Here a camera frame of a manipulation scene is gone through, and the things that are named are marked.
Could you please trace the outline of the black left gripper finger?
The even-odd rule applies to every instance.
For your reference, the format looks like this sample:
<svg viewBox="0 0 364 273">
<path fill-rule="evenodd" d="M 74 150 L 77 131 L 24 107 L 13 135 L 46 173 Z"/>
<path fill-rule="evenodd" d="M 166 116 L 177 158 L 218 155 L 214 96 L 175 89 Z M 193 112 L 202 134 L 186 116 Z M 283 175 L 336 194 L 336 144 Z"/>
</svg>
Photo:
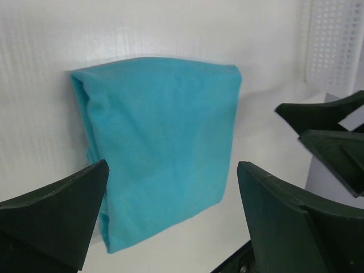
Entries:
<svg viewBox="0 0 364 273">
<path fill-rule="evenodd" d="M 2 201 L 1 272 L 81 271 L 108 176 L 108 164 L 100 160 Z"/>
</svg>

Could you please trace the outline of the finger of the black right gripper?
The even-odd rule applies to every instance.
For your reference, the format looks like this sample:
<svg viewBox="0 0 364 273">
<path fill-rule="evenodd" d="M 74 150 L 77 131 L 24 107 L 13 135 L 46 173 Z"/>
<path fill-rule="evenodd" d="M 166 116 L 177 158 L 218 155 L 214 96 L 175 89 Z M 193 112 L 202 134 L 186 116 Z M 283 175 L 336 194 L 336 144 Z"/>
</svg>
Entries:
<svg viewBox="0 0 364 273">
<path fill-rule="evenodd" d="M 354 197 L 363 196 L 362 133 L 307 130 L 298 140 Z"/>
<path fill-rule="evenodd" d="M 363 106 L 363 91 L 320 104 L 282 103 L 275 112 L 298 134 L 307 130 L 349 131 L 340 124 L 344 118 Z"/>
</svg>

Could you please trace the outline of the teal t shirt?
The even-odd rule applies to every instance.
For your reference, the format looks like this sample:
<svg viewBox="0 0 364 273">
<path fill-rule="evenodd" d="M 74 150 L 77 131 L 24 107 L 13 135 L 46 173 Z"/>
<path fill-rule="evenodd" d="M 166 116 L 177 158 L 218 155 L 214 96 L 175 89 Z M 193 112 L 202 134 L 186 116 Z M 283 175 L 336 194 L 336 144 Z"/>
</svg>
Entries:
<svg viewBox="0 0 364 273">
<path fill-rule="evenodd" d="M 88 161 L 109 166 L 99 213 L 109 254 L 222 200 L 242 83 L 235 65 L 140 57 L 70 78 Z"/>
</svg>

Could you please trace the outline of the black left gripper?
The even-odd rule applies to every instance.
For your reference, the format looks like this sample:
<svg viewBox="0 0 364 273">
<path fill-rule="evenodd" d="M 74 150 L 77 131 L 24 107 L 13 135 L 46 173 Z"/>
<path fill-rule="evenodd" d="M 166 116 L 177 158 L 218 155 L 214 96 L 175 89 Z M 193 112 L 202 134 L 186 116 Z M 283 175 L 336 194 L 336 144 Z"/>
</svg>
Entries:
<svg viewBox="0 0 364 273">
<path fill-rule="evenodd" d="M 251 241 L 212 273 L 363 272 L 363 209 L 285 182 L 251 162 L 237 177 Z"/>
</svg>

